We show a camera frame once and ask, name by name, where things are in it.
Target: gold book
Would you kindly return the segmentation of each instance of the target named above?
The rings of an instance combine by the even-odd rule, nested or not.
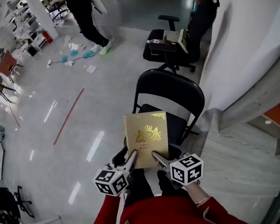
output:
[[[154,168],[158,164],[151,152],[168,158],[168,133],[166,112],[147,112],[124,116],[126,143],[129,154],[138,150],[135,168]]]

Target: white sneaker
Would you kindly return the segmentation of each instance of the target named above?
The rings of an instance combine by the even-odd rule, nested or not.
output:
[[[97,45],[95,44],[90,50],[93,51],[94,53],[99,51],[99,50],[102,50],[102,46],[101,45]]]
[[[105,55],[108,53],[108,51],[111,49],[111,45],[112,45],[112,42],[109,41],[108,44],[106,46],[103,47],[103,49],[99,52],[99,54],[101,56]]]

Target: gold emblem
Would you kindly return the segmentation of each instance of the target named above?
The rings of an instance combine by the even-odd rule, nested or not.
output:
[[[151,141],[151,140],[160,141],[161,139],[162,139],[161,132],[159,132],[158,127],[156,127],[153,130],[152,126],[146,125],[146,126],[144,126],[143,131],[138,130],[136,142],[141,143],[141,142],[147,142],[147,141]]]
[[[151,114],[152,116],[155,116],[155,117],[161,117],[163,119],[166,119],[165,117],[165,113],[154,113],[154,114]]]

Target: red jacket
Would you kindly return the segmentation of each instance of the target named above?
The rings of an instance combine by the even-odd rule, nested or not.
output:
[[[106,196],[94,224],[116,224],[120,197]],[[190,198],[157,196],[131,204],[123,210],[120,224],[245,224],[227,213],[213,197],[199,208]]]

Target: red tape line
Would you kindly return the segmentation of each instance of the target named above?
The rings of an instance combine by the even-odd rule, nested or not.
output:
[[[76,100],[75,100],[75,103],[74,103],[73,106],[71,107],[70,112],[69,112],[68,115],[66,116],[66,119],[65,119],[65,121],[63,122],[63,125],[62,125],[62,127],[61,127],[61,129],[60,129],[60,131],[59,131],[59,133],[58,133],[58,135],[57,135],[57,138],[56,138],[56,140],[55,140],[55,142],[54,142],[54,145],[57,143],[57,141],[58,141],[58,139],[59,139],[59,136],[60,136],[60,134],[61,134],[61,132],[62,132],[64,126],[65,126],[65,123],[67,122],[67,120],[68,120],[68,118],[69,118],[71,112],[73,111],[73,109],[74,109],[74,107],[75,107],[75,105],[76,105],[78,99],[79,99],[80,96],[82,95],[83,91],[84,91],[84,88],[81,90],[80,94],[78,95],[78,97],[77,97]]]
[[[21,126],[20,126],[19,122],[17,121],[17,119],[16,119],[16,117],[15,117],[15,115],[14,115],[14,112],[13,112],[13,110],[11,109],[10,105],[9,105],[9,108],[10,108],[11,113],[13,114],[13,117],[14,117],[15,121],[17,122],[17,125],[18,125],[19,128],[20,128]]]

